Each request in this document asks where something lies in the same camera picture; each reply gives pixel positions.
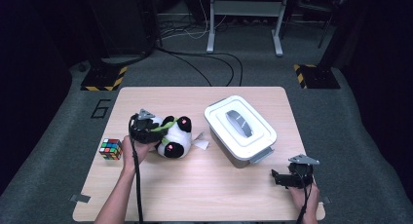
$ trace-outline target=table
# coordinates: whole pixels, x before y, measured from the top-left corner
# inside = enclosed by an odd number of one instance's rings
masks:
[[[282,56],[282,44],[280,42],[280,29],[286,7],[286,1],[281,2],[253,2],[253,1],[216,1],[210,0],[210,27],[206,52],[213,52],[215,42],[215,15],[226,16],[255,16],[277,17],[276,28],[271,30],[276,56]]]
[[[275,129],[275,152],[259,164],[235,168],[212,140],[204,116],[212,103],[237,94],[251,104]],[[279,87],[145,87],[122,88],[103,138],[123,139],[131,115],[144,108],[151,113],[188,116],[193,137],[201,132],[206,150],[192,146],[180,160],[150,152],[140,165],[145,221],[283,221],[295,220],[289,192],[276,185],[271,169],[288,174],[288,158],[305,154],[285,90]],[[93,221],[116,184],[122,161],[106,161],[96,154],[82,190],[88,203],[76,204],[76,221]],[[127,221],[138,220],[135,184],[132,185]],[[325,211],[319,205],[318,219]]]

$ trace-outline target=yellow and black hazard tape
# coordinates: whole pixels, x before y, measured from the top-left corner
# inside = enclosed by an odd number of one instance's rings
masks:
[[[124,79],[125,73],[127,72],[128,68],[125,66],[119,71],[119,75],[116,78],[114,84],[112,86],[83,86],[81,88],[82,91],[116,91],[122,83]]]
[[[306,81],[304,80],[303,73],[301,72],[301,67],[316,67],[315,65],[303,65],[303,64],[294,64],[295,74],[297,75],[298,83],[302,89],[307,89]]]

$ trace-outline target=white plastic storage box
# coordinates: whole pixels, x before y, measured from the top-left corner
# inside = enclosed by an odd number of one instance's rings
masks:
[[[277,133],[242,97],[232,95],[205,111],[211,134],[236,168],[259,163],[273,153]]]

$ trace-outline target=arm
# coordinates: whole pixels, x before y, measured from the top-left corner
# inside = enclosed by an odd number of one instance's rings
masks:
[[[313,183],[311,186],[309,185],[307,187],[308,192],[310,192],[310,188],[311,194],[309,200],[307,201],[307,209],[303,217],[303,224],[318,224],[316,213],[317,208],[319,208],[319,187],[315,183]],[[288,187],[288,190],[292,196],[295,207],[298,209],[298,211],[300,211],[301,207],[304,205],[305,200],[304,189]]]
[[[155,143],[141,144],[134,142],[137,158],[139,163],[145,159],[149,149],[156,145]],[[132,156],[131,141],[128,136],[122,141],[124,167],[119,175],[118,182],[109,195],[106,203],[103,205],[94,223],[124,223],[127,214],[128,201],[131,193],[131,185],[135,176],[134,161]]]

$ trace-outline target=gray carpet floor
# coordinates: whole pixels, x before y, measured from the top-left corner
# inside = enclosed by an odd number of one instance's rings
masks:
[[[229,53],[242,62],[242,86],[285,88],[307,154],[321,162],[315,167],[321,195],[332,201],[325,206],[326,217],[320,223],[413,223],[413,205],[394,169],[364,129],[352,90],[340,70],[332,69],[340,90],[303,90],[299,86],[293,65],[317,64],[334,29],[318,49],[321,29],[292,23],[282,40],[284,56],[276,57],[273,27],[260,23],[229,26],[216,34],[215,52]],[[169,37],[163,43],[170,51],[205,53],[207,35],[199,39]],[[218,60],[182,57],[213,86],[225,86],[231,79],[231,69]],[[230,56],[216,57],[233,66],[230,86],[238,86],[238,62]],[[73,83],[66,100],[0,198],[0,223],[74,223],[75,203],[68,199],[82,190],[119,90],[80,91],[86,72],[75,65],[71,74]],[[120,88],[155,86],[197,87],[208,86],[208,82],[188,63],[154,51],[128,67]],[[100,106],[108,107],[108,113],[104,118],[91,118],[103,99],[106,101]]]

